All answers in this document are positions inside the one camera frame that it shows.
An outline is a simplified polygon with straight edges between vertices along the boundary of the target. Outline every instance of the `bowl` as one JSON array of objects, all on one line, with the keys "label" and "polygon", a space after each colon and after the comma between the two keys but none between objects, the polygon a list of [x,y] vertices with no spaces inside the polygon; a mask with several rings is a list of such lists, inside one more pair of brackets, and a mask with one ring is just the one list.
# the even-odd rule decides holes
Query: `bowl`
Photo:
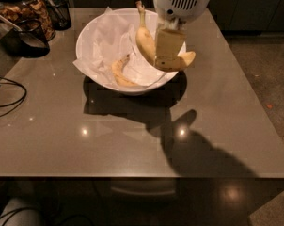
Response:
[{"label": "bowl", "polygon": [[[126,95],[140,95],[157,89],[170,81],[178,72],[165,73],[151,66],[140,54],[135,44],[135,31],[140,17],[136,8],[107,10],[90,21],[81,31],[76,42],[74,65],[97,84]],[[146,24],[155,36],[157,14],[146,10]],[[181,53],[186,51],[185,44]],[[130,62],[124,66],[125,77],[134,78],[141,85],[120,86],[115,81],[111,64],[130,54]]]}]

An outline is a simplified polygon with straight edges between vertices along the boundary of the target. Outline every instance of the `ventilation grille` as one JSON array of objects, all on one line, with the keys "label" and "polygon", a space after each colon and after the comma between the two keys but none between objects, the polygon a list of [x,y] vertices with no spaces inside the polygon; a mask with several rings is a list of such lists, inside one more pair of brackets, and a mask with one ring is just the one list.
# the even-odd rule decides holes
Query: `ventilation grille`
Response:
[{"label": "ventilation grille", "polygon": [[197,0],[170,0],[173,7],[183,10],[192,9],[196,4]]}]

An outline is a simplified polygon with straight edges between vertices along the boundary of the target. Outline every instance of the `glass jar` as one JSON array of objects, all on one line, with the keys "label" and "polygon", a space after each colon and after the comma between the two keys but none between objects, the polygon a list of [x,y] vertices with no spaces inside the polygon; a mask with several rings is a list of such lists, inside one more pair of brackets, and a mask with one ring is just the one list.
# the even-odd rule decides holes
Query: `glass jar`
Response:
[{"label": "glass jar", "polygon": [[45,0],[0,0],[0,14],[17,24],[28,19],[38,19],[47,40],[55,36]]}]

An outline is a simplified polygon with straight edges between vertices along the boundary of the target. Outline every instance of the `countertop surface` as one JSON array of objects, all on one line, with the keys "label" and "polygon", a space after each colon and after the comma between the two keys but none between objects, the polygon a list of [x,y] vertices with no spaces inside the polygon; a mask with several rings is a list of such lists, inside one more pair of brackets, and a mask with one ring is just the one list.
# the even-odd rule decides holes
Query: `countertop surface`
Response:
[{"label": "countertop surface", "polygon": [[[0,118],[0,176],[284,178],[284,145],[208,10],[187,28],[194,66],[133,97],[72,64],[104,9],[70,12],[47,56],[18,58],[5,75],[28,95]],[[3,85],[0,103],[22,93]]]}]

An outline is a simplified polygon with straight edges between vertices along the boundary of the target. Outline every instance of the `yellow banana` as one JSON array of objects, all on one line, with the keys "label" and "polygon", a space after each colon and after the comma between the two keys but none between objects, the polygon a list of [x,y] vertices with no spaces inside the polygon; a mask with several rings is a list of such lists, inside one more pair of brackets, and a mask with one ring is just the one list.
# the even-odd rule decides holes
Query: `yellow banana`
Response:
[{"label": "yellow banana", "polygon": [[127,55],[126,57],[120,59],[120,60],[116,60],[112,63],[112,71],[113,71],[113,75],[116,79],[117,84],[119,84],[120,86],[123,87],[135,87],[138,86],[138,84],[136,84],[135,82],[129,80],[128,78],[126,78],[123,73],[122,73],[122,69],[123,66],[130,60],[130,56]]},{"label": "yellow banana", "polygon": [[140,26],[135,34],[135,42],[143,58],[145,58],[150,65],[164,72],[182,71],[190,66],[196,56],[196,53],[193,51],[181,53],[173,60],[156,57],[155,40],[145,23],[145,7],[141,1],[136,2],[136,7],[140,15]]}]

